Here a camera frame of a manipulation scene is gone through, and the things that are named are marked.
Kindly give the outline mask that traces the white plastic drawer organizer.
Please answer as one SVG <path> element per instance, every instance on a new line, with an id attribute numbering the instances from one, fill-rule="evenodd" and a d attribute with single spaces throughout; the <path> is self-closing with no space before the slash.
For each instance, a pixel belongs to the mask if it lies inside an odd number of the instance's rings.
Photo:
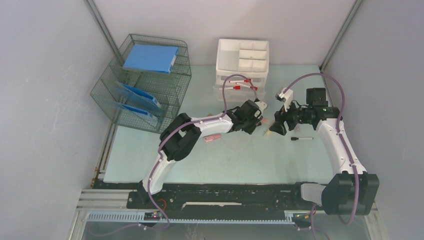
<path id="1" fill-rule="evenodd" d="M 216 80 L 213 93 L 222 101 L 223 95 L 228 103 L 243 103 L 247 100 L 260 100 L 266 95 L 266 81 L 270 65 L 270 44 L 266 40 L 225 39 L 218 40 L 215 65 Z M 229 83 L 229 80 L 251 79 L 251 82 Z M 239 86 L 257 87 L 257 91 L 241 87 L 239 90 L 218 90 L 218 88 Z"/>

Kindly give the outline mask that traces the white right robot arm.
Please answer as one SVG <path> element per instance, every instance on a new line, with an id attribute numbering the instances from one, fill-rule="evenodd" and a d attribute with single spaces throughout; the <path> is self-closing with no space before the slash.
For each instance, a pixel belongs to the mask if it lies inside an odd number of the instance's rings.
<path id="1" fill-rule="evenodd" d="M 339 118 L 340 110 L 329 106 L 325 88 L 308 88 L 305 105 L 294 100 L 291 89 L 283 88 L 275 97 L 283 106 L 275 112 L 270 131 L 284 136 L 297 125 L 311 125 L 324 144 L 334 174 L 327 185 L 299 182 L 299 190 L 290 196 L 291 204 L 304 209 L 315 203 L 328 215 L 368 215 L 380 181 L 357 158 Z"/>

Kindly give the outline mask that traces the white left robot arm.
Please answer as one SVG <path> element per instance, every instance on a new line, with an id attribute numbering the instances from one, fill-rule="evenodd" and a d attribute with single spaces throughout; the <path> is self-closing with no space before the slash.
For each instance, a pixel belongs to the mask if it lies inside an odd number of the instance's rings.
<path id="1" fill-rule="evenodd" d="M 251 135 L 261 125 L 267 106 L 264 101 L 255 99 L 207 117 L 179 114 L 159 137 L 156 162 L 150 173 L 137 184 L 138 201 L 145 208 L 156 206 L 157 193 L 162 190 L 170 171 L 191 153 L 199 139 L 237 131 Z"/>

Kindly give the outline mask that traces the red cap marker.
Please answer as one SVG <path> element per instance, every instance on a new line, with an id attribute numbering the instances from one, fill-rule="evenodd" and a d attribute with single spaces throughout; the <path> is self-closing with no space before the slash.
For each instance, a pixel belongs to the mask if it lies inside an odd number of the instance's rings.
<path id="1" fill-rule="evenodd" d="M 246 84 L 238 84 L 238 85 L 240 85 L 241 87 L 244 87 L 244 88 L 250 88 L 250 89 L 252 89 L 252 90 L 255 90 L 255 91 L 257 91 L 258 90 L 258 88 L 257 87 L 255 87 L 255 86 L 251 86 L 251 85 L 246 85 Z"/>
<path id="2" fill-rule="evenodd" d="M 229 83 L 250 83 L 252 79 L 239 79 L 239 80 L 229 80 Z"/>
<path id="3" fill-rule="evenodd" d="M 241 86 L 240 85 L 236 85 L 236 86 L 230 86 L 230 87 L 220 87 L 218 88 L 218 90 L 222 91 L 222 90 L 240 90 Z"/>

